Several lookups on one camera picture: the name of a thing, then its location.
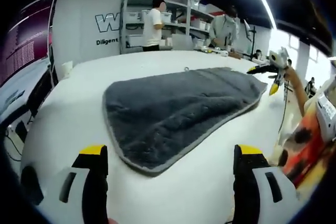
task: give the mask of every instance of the metal shelf frame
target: metal shelf frame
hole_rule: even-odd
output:
[[[120,45],[120,54],[126,54],[127,51],[127,35],[126,35],[126,28],[127,26],[136,26],[136,25],[143,25],[143,22],[138,23],[126,23],[126,14],[127,14],[127,7],[128,6],[136,6],[136,7],[151,7],[153,0],[122,0],[120,6],[120,29],[119,29],[119,45]],[[177,11],[182,11],[186,13],[186,24],[177,24],[177,23],[169,23],[165,24],[165,27],[169,28],[179,28],[185,29],[185,34],[190,35],[190,30],[199,31],[205,34],[209,32],[206,30],[202,30],[196,27],[190,26],[191,16],[197,16],[199,18],[211,21],[214,16],[211,14],[201,12],[200,10],[195,10],[191,8],[191,3],[188,0],[188,4],[182,4],[174,1],[165,1],[167,5],[167,9],[172,11],[172,20],[176,19]]]

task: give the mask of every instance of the chair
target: chair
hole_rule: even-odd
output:
[[[194,50],[194,44],[191,36],[185,34],[172,34],[173,50]]]

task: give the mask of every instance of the desk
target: desk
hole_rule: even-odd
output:
[[[0,88],[0,124],[11,123],[30,109],[31,95],[35,95],[34,90],[39,86],[41,79],[48,74],[49,65],[48,58],[37,60],[12,76]],[[36,99],[40,100],[38,98],[32,99],[33,107]]]
[[[246,72],[255,63],[196,51],[140,52],[81,63],[47,97],[31,125],[22,167],[32,164],[43,189],[72,165],[88,145],[109,154],[108,216],[122,224],[218,224],[233,206],[235,144],[250,144],[270,156],[284,110],[284,87],[268,96],[273,80],[255,75],[268,89],[254,110],[227,122],[155,178],[143,176],[114,152],[102,113],[102,95],[115,81],[189,69],[230,67]]]

